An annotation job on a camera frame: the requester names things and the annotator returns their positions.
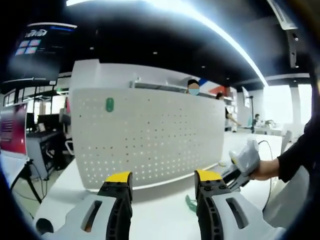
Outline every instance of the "chair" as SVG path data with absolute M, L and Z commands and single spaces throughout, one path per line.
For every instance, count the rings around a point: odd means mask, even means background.
M 74 142 L 72 140 L 67 140 L 65 141 L 65 147 L 68 150 L 68 152 L 70 153 L 70 155 L 74 156 L 75 152 L 74 152 Z

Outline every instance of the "person's hand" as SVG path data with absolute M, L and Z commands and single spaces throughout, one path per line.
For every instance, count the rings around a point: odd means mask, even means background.
M 250 175 L 252 179 L 264 181 L 279 174 L 279 160 L 260 161 L 259 166 Z

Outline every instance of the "black ceiling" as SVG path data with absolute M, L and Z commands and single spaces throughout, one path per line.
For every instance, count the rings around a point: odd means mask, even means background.
M 229 33 L 265 77 L 308 72 L 306 46 L 298 31 L 290 34 L 299 36 L 299 41 L 295 42 L 299 68 L 290 67 L 287 33 L 267 0 L 189 2 Z M 143 1 L 90 1 L 69 7 L 65 7 L 63 0 L 13 4 L 9 13 L 12 11 L 19 18 L 8 26 L 11 34 L 3 46 L 2 72 L 26 24 L 60 22 L 78 26 L 62 73 L 71 72 L 76 60 L 99 58 L 102 63 L 170 69 L 222 85 L 257 78 L 251 66 L 228 42 L 188 14 L 176 14 Z M 255 83 L 248 84 L 247 88 L 261 86 Z

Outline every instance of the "face mask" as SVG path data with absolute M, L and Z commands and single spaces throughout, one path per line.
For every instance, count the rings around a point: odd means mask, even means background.
M 198 93 L 200 92 L 199 89 L 189 89 L 188 91 L 191 95 L 198 95 Z

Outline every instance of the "white pegboard panel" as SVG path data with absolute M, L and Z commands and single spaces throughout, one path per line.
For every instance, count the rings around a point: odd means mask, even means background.
M 135 189 L 147 188 L 221 160 L 223 101 L 134 88 L 76 89 L 72 97 L 73 147 L 86 189 L 99 189 L 107 176 L 123 171 L 133 172 Z

